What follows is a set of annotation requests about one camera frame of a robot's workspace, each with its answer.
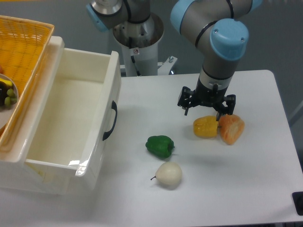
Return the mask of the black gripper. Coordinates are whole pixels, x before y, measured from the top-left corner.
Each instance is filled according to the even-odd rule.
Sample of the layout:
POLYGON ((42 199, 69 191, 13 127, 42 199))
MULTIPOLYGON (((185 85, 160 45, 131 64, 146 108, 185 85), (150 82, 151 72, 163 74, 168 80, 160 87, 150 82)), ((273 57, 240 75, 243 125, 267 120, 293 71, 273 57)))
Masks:
POLYGON ((225 96, 231 80, 232 76, 221 79, 212 78, 206 73, 200 73, 194 91, 183 86, 177 105, 185 111, 185 116, 187 116, 189 108, 198 105, 215 108, 217 112, 216 121, 219 121, 222 115, 233 115, 236 95, 225 96))

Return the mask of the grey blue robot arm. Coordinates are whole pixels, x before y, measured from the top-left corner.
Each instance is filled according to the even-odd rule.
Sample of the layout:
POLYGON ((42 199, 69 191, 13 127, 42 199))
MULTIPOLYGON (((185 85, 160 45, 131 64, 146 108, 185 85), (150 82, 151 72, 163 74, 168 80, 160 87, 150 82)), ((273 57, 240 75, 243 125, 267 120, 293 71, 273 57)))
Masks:
MULTIPOLYGON (((260 4, 259 0, 179 0, 174 5, 171 24, 204 55, 196 88, 183 87, 178 106, 185 111, 198 105, 212 107, 217 118, 233 113, 236 96, 226 95, 226 90, 249 40, 239 17, 260 4)), ((164 25, 151 12, 150 1, 93 0, 86 9, 97 30, 112 30, 122 47, 128 76, 158 73, 158 43, 164 25)))

